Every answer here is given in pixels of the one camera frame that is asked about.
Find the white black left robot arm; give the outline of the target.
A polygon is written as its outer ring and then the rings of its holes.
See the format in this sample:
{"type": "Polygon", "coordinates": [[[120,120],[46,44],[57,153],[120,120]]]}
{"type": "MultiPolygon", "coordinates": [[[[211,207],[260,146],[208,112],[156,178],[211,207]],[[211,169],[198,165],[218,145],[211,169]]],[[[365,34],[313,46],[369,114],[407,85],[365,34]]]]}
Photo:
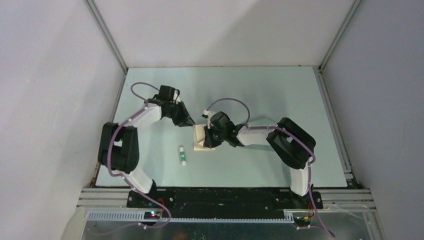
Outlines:
{"type": "Polygon", "coordinates": [[[145,99],[143,105],[121,123],[106,122],[102,127],[97,161],[107,167],[112,177],[121,177],[133,191],[141,192],[138,201],[153,208],[158,194],[151,189],[156,184],[139,166],[139,132],[163,118],[178,127],[192,127],[194,120],[180,99],[180,90],[161,85],[158,93],[145,99]]]}

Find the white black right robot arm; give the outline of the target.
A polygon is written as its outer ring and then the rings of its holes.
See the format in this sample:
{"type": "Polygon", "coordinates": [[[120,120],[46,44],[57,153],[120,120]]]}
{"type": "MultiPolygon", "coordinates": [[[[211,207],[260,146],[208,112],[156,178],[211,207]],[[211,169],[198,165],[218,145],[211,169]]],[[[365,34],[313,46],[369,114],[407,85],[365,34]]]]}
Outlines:
{"type": "Polygon", "coordinates": [[[278,123],[265,126],[234,124],[229,116],[220,111],[205,110],[202,115],[207,120],[203,130],[197,130],[198,143],[205,149],[213,149],[226,142],[230,146],[269,146],[289,167],[291,204],[304,209],[311,202],[308,193],[311,189],[310,166],[316,157],[315,139],[288,117],[278,123]]]}

